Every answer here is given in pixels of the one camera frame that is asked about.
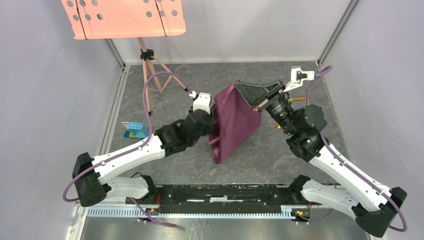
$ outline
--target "white wall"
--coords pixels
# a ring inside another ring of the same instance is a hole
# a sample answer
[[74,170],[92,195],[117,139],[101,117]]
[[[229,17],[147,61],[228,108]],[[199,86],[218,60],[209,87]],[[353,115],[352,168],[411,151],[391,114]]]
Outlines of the white wall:
[[[182,0],[186,33],[147,37],[165,62],[316,60],[349,0]],[[127,63],[141,63],[136,38],[114,39]]]
[[424,233],[423,13],[422,0],[361,1],[324,63],[334,66],[326,84],[353,160],[408,193],[409,230],[389,230],[390,240]]
[[119,67],[103,40],[73,39],[59,0],[3,1],[0,32],[0,239],[60,240],[63,189],[96,152]]

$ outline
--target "blue toy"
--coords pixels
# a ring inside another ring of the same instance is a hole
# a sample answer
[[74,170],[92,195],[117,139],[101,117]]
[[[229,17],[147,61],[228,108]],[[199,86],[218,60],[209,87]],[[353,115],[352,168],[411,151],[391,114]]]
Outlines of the blue toy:
[[149,129],[143,123],[130,122],[128,130],[134,135],[135,138],[145,139],[149,136]]
[[129,139],[140,139],[140,140],[143,140],[144,139],[144,138],[140,138],[140,137],[134,136],[134,134],[132,132],[130,132],[130,131],[125,131],[123,133],[123,137],[124,138],[129,138]]

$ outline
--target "maroon fabric bag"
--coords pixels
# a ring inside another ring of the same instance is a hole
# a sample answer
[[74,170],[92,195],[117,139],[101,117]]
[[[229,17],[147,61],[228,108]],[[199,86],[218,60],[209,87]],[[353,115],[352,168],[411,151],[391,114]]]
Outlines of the maroon fabric bag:
[[209,143],[215,153],[213,161],[219,164],[230,156],[250,134],[261,126],[262,113],[253,112],[234,83],[215,96],[213,131]]

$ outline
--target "purple cable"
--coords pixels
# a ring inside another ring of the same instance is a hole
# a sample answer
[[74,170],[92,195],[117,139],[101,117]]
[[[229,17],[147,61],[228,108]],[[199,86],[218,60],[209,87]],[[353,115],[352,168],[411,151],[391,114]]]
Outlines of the purple cable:
[[[324,68],[321,72],[315,74],[315,79],[309,84],[309,87],[307,88],[307,92],[306,92],[306,105],[309,105],[309,98],[311,96],[311,89],[312,86],[314,85],[315,81],[322,77],[324,74],[330,72],[333,69],[333,66],[327,66],[326,68]],[[326,140],[326,137],[324,136],[324,134],[319,133],[319,136],[321,137],[322,141],[325,144],[325,147],[328,149],[328,151],[341,163],[344,164],[345,162],[339,157],[338,154],[336,154],[331,148],[329,143]],[[364,182],[366,182],[368,185],[370,185],[374,190],[376,190],[378,193],[381,193],[382,190],[380,188],[378,188],[374,183],[372,183],[370,180],[368,180],[366,177],[362,176],[362,174],[360,174],[358,171],[356,171],[353,167],[351,167],[348,163],[344,164],[344,166],[349,169],[352,173],[354,173],[356,176],[358,176],[361,180],[363,180]],[[401,209],[398,207],[398,205],[385,193],[381,194],[396,210],[396,212],[399,214],[400,220],[402,221],[402,225],[403,228],[397,228],[394,226],[388,226],[388,228],[398,231],[398,232],[406,232],[408,230],[408,225],[407,225],[407,221],[405,219],[404,214],[402,213]]]
[[150,214],[148,214],[146,211],[143,210],[143,208],[137,203],[136,199],[134,197],[129,197],[129,199],[137,206],[138,209],[140,209],[140,211],[146,215],[146,217],[148,219],[150,219],[151,221],[147,221],[147,224],[157,224],[157,225],[161,225],[164,227],[168,227],[168,228],[175,228],[177,227],[177,225],[173,224],[173,223],[168,223],[168,222],[160,222],[156,219],[154,219],[153,217],[150,216]]
[[[152,120],[150,119],[150,116],[149,116],[149,112],[147,111],[147,104],[146,104],[146,89],[147,89],[147,86],[148,86],[148,84],[149,84],[149,82],[154,78],[154,77],[156,77],[156,76],[158,76],[158,75],[163,75],[163,74],[167,74],[167,75],[172,75],[172,76],[174,76],[174,77],[176,77],[185,87],[186,87],[186,89],[188,90],[188,92],[189,93],[192,93],[192,91],[190,90],[190,88],[188,87],[188,85],[187,85],[187,83],[186,83],[186,81],[184,81],[180,76],[178,76],[177,74],[175,74],[175,73],[173,73],[173,72],[169,72],[169,71],[159,71],[159,72],[156,72],[155,74],[153,74],[153,75],[151,75],[148,79],[147,79],[147,81],[145,82],[145,84],[144,84],[144,87],[143,87],[143,94],[142,94],[142,96],[143,96],[143,106],[144,106],[144,112],[145,112],[145,114],[146,114],[146,116],[147,116],[147,120],[148,120],[148,137],[147,137],[147,139],[146,140],[143,140],[143,143],[139,146],[140,148],[142,148],[142,147],[144,147],[149,141],[150,141],[150,138],[152,137],[152,133],[153,133],[153,127],[152,127]],[[119,158],[119,157],[122,157],[122,156],[124,156],[124,155],[127,155],[127,154],[129,154],[129,153],[132,153],[132,152],[134,152],[134,151],[137,151],[139,148],[138,147],[135,147],[135,148],[132,148],[132,149],[130,149],[130,150],[127,150],[127,151],[125,151],[125,152],[122,152],[122,153],[120,153],[120,154],[117,154],[117,155],[115,155],[115,156],[112,156],[112,157],[109,157],[108,159],[106,159],[106,160],[104,160],[104,163],[108,163],[108,162],[110,162],[110,161],[112,161],[112,160],[114,160],[114,159],[117,159],[117,158]],[[69,189],[72,187],[72,185],[74,185],[75,184],[75,182],[78,180],[78,179],[80,179],[83,175],[85,175],[86,173],[88,173],[88,172],[90,172],[91,170],[94,170],[95,168],[97,168],[97,167],[99,167],[99,166],[101,166],[102,165],[102,163],[101,162],[99,162],[99,163],[97,163],[97,164],[95,164],[95,165],[93,165],[93,166],[91,166],[91,167],[89,167],[89,168],[87,168],[87,169],[85,169],[84,171],[82,171],[81,173],[79,173],[77,176],[75,176],[71,181],[70,181],[70,183],[65,187],[65,190],[63,191],[63,194],[62,194],[62,198],[63,198],[63,200],[65,201],[65,202],[68,202],[68,203],[70,203],[70,202],[75,202],[75,201],[77,201],[78,200],[78,197],[76,197],[76,198],[71,198],[71,199],[69,199],[69,198],[67,198],[67,193],[68,193],[68,191],[69,191]]]
[[[333,185],[334,186],[334,188],[335,189],[337,189],[337,186],[336,186],[336,184],[334,183],[334,182],[332,182],[332,181],[328,181],[326,184],[324,184],[324,185]],[[322,220],[325,220],[325,219],[328,219],[329,217],[330,217],[330,215],[333,213],[333,211],[334,211],[334,209],[331,209],[328,213],[327,213],[327,215],[325,215],[325,216],[323,216],[323,217],[321,217],[321,218],[318,218],[318,219],[316,219],[316,220],[313,220],[313,221],[308,221],[308,222],[301,222],[301,221],[297,221],[296,222],[296,224],[297,225],[309,225],[309,224],[316,224],[316,223],[319,223],[319,222],[321,222]]]

